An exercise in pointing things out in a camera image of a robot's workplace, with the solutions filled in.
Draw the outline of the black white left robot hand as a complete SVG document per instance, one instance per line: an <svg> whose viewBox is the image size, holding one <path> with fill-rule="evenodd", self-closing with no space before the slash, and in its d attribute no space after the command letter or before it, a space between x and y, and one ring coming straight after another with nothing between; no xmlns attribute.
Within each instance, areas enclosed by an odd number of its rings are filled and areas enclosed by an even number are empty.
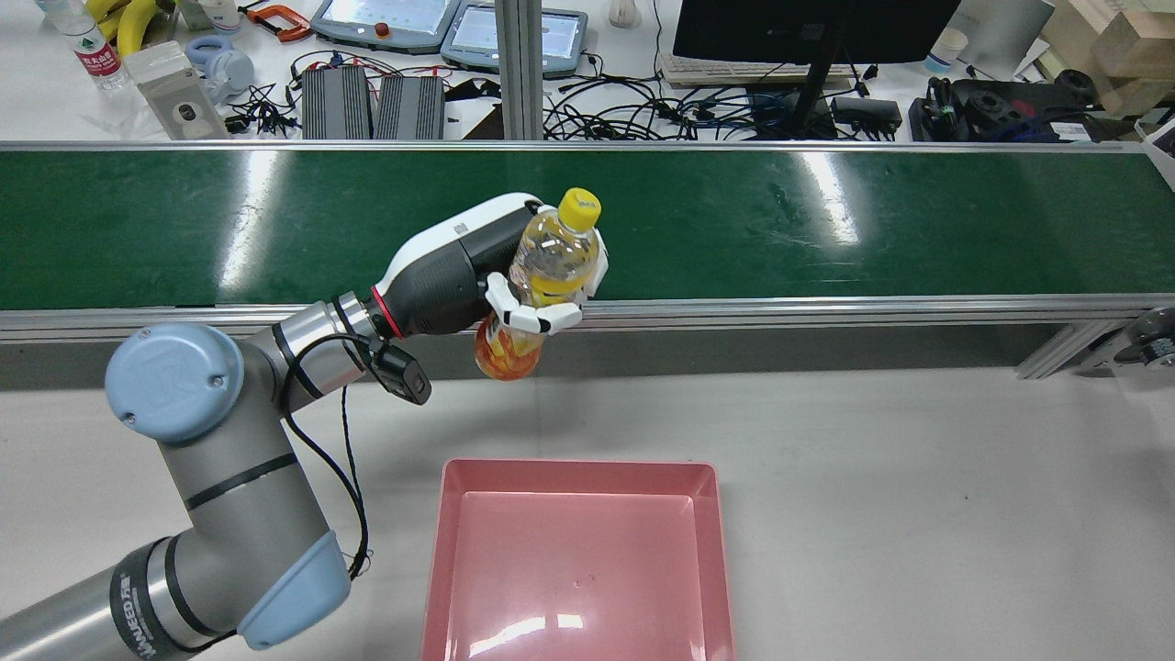
<svg viewBox="0 0 1175 661"><path fill-rule="evenodd" d="M365 313L382 339L457 333L490 313L523 333L565 331L606 274L600 213L582 187L558 205L528 193L488 198L400 247Z"/></svg>

